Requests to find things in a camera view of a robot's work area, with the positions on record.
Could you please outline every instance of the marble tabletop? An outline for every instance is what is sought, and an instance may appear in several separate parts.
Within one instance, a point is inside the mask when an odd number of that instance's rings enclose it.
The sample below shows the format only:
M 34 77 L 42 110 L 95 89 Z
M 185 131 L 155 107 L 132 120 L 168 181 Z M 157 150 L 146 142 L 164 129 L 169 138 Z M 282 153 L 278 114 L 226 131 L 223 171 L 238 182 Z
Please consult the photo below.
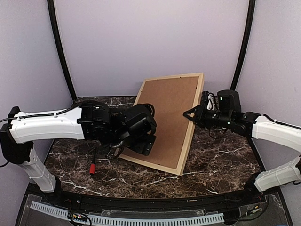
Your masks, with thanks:
M 110 107 L 130 107 L 135 97 L 85 97 Z M 212 139 L 208 130 L 195 128 L 183 176 L 161 172 L 123 159 L 96 155 L 96 173 L 89 170 L 97 141 L 57 139 L 45 165 L 58 176 L 65 191 L 119 198 L 183 198 L 243 189 L 260 171 L 246 138 L 227 132 Z

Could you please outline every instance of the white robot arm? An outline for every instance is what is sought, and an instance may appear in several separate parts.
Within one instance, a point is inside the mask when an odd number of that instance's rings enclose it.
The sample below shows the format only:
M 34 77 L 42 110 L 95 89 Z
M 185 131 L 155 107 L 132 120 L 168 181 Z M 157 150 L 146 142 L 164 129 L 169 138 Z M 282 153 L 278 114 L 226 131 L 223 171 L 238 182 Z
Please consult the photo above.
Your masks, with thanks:
M 208 91 L 204 91 L 201 105 L 184 112 L 183 115 L 201 128 L 223 127 L 244 137 L 272 141 L 301 153 L 300 127 L 275 121 L 267 115 L 241 112 L 239 95 L 233 90 L 219 91 L 219 109 L 216 106 L 216 109 L 212 110 L 209 94 Z M 250 193 L 263 192 L 272 187 L 301 180 L 300 158 L 299 156 L 275 169 L 254 174 L 246 182 L 244 189 Z
M 154 108 L 137 104 L 126 110 L 110 109 L 99 102 L 85 102 L 61 111 L 25 113 L 13 107 L 0 130 L 3 156 L 23 168 L 45 193 L 60 189 L 60 181 L 45 168 L 33 140 L 71 138 L 99 140 L 102 145 L 125 147 L 148 155 L 156 136 Z

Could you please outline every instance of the wooden panel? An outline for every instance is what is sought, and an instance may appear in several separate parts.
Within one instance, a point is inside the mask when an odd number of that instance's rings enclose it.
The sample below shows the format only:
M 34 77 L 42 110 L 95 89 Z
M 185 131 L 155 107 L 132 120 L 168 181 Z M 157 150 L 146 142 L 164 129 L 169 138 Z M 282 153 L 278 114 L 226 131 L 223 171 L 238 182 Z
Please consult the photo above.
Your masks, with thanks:
M 194 130 L 193 123 L 183 117 L 183 112 L 199 104 L 203 85 L 203 73 L 145 80 L 135 104 L 154 105 L 157 139 L 149 156 L 126 149 L 120 157 L 181 175 Z

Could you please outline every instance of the wall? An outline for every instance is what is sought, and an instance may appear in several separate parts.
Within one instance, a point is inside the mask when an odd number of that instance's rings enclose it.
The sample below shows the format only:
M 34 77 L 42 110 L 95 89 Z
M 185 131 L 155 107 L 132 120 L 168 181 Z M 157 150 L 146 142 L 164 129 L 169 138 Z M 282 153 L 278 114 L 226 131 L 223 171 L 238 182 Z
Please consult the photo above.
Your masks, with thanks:
M 55 1 L 78 96 L 136 95 L 145 78 L 205 73 L 230 87 L 248 0 Z
M 257 1 L 238 92 L 244 111 L 266 113 L 301 126 L 301 1 Z M 299 153 L 256 141 L 266 168 L 291 161 Z M 300 225 L 301 186 L 282 187 L 295 225 Z
M 37 112 L 71 105 L 56 53 L 47 1 L 0 1 L 0 118 L 11 107 Z M 51 141 L 36 142 L 45 159 Z M 0 152 L 0 164 L 5 163 Z M 18 166 L 0 169 L 0 222 L 15 225 L 29 181 Z

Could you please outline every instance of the white vent grille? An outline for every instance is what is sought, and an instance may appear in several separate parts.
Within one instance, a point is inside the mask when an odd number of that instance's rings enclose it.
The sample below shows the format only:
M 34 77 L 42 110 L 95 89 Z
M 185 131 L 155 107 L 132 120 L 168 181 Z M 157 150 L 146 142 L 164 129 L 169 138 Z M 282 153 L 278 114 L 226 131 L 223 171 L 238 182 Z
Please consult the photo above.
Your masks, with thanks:
M 31 209 L 67 220 L 68 211 L 32 201 Z M 179 219 L 126 219 L 88 215 L 95 226 L 202 226 L 224 222 L 223 214 Z

